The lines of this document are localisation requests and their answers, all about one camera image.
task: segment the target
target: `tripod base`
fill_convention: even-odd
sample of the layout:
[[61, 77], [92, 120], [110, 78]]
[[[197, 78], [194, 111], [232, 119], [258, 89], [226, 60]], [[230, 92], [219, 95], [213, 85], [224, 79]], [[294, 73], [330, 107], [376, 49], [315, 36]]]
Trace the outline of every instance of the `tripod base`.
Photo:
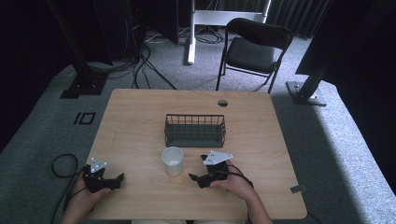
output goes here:
[[327, 105], [326, 101], [323, 99], [319, 90], [316, 90], [314, 94], [308, 99], [301, 98], [299, 95], [300, 88], [304, 85], [303, 82], [288, 81], [286, 86], [293, 99], [293, 102], [297, 105]]
[[69, 90], [62, 93], [61, 99], [77, 99], [80, 95], [100, 95], [106, 85], [107, 77], [108, 74], [100, 74], [95, 76], [89, 85], [80, 85], [81, 81], [77, 75]]

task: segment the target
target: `white paper cup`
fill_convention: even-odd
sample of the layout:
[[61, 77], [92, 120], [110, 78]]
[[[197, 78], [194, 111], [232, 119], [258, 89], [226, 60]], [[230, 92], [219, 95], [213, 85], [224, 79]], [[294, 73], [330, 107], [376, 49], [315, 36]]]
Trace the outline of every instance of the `white paper cup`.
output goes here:
[[178, 147], [167, 147], [163, 151], [165, 171], [169, 175], [180, 175], [183, 170], [183, 151]]

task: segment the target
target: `wire basket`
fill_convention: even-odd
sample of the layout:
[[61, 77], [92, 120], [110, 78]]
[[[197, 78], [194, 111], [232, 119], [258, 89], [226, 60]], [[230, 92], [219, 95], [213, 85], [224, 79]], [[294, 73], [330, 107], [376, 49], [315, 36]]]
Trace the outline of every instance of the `wire basket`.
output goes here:
[[223, 147], [225, 133], [223, 115], [166, 115], [167, 147]]

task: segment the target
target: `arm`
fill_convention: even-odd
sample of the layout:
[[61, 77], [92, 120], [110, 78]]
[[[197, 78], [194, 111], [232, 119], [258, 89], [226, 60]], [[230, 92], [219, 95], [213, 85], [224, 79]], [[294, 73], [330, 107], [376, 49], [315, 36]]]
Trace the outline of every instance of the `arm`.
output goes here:
[[[232, 166], [233, 164], [230, 161], [227, 161], [227, 164], [229, 165], [230, 172], [241, 174], [238, 169]], [[213, 181], [210, 187], [227, 189], [244, 200], [247, 204], [247, 212], [253, 224], [272, 223], [259, 194], [244, 178], [237, 175], [228, 175], [226, 180]]]
[[78, 224], [90, 213], [95, 204], [110, 191], [111, 189], [101, 189], [95, 193], [90, 193], [81, 174], [78, 177], [73, 191], [74, 196], [67, 205], [61, 224]]

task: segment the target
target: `chair backrest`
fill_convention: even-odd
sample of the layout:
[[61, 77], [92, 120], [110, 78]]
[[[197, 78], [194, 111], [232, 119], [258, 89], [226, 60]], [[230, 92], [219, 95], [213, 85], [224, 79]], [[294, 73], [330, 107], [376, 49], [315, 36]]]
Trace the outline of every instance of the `chair backrest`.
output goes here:
[[236, 18], [228, 22], [228, 32], [236, 33], [247, 41], [258, 45], [286, 50], [293, 40], [293, 33], [286, 27]]

